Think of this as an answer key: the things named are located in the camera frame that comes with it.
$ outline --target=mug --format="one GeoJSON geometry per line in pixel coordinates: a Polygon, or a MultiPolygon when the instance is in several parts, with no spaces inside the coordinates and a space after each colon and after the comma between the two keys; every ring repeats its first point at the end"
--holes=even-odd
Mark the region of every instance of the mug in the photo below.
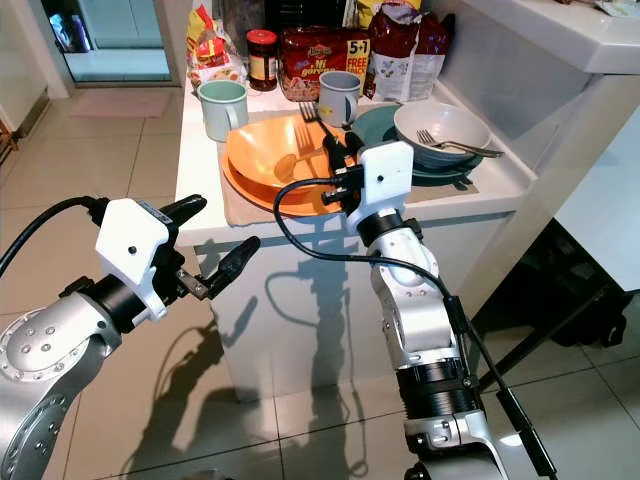
{"type": "Polygon", "coordinates": [[[320,75],[318,113],[333,127],[352,124],[360,97],[360,77],[350,72],[330,71],[320,75]]]}
{"type": "Polygon", "coordinates": [[[198,87],[207,136],[226,142],[230,130],[249,123],[247,89],[231,80],[213,80],[198,87]]]}

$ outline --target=doorway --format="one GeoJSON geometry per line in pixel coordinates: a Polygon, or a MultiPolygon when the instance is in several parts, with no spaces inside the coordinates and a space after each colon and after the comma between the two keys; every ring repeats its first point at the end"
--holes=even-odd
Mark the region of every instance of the doorway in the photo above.
{"type": "Polygon", "coordinates": [[[41,0],[77,86],[172,84],[154,0],[41,0]]]}

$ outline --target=jar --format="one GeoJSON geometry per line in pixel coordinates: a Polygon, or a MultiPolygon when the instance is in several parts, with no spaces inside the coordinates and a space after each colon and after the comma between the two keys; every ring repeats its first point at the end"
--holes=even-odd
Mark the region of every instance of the jar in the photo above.
{"type": "Polygon", "coordinates": [[[277,35],[269,30],[247,33],[249,46],[249,84],[255,90],[268,92],[276,88],[277,35]]]}

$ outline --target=green mug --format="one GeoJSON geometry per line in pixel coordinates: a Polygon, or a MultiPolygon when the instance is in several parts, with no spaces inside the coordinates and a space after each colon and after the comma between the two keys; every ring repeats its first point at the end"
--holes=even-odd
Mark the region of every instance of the green mug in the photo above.
{"type": "Polygon", "coordinates": [[[213,80],[198,87],[207,136],[225,142],[230,130],[249,123],[247,89],[231,80],[213,80]]]}

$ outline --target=jar lid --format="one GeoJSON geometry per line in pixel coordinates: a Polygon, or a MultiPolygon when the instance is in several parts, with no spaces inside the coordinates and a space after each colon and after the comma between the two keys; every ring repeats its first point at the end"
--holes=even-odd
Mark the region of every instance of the jar lid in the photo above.
{"type": "Polygon", "coordinates": [[[259,45],[269,45],[276,43],[278,36],[270,32],[269,30],[251,30],[247,32],[247,40],[251,43],[257,43],[259,45]]]}

